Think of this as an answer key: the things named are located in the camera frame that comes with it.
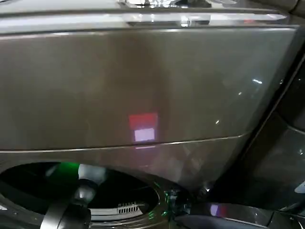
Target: washing machine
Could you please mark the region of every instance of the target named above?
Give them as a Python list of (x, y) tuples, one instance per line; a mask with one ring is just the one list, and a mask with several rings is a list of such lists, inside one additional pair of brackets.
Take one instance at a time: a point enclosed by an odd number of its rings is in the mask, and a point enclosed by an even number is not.
[[(0, 16), (1, 228), (271, 222), (206, 197), (287, 78), (303, 19), (245, 0), (9, 0)], [(262, 220), (230, 215), (247, 211)]]

